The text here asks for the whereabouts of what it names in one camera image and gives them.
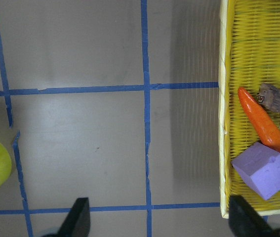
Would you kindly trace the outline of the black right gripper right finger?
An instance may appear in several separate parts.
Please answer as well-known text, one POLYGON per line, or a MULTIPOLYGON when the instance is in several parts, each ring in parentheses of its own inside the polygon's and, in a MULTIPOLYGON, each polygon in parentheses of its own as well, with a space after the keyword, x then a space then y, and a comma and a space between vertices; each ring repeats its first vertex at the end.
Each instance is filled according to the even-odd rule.
POLYGON ((228 223, 236 237, 280 237, 280 228, 273 229, 240 195, 230 196, 228 223))

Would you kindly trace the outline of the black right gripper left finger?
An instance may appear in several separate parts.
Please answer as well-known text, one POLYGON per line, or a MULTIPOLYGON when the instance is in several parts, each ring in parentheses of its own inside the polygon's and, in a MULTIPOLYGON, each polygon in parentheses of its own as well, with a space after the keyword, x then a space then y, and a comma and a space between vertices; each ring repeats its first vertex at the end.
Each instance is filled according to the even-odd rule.
POLYGON ((76 199, 56 237, 87 237, 90 233, 89 199, 76 199))

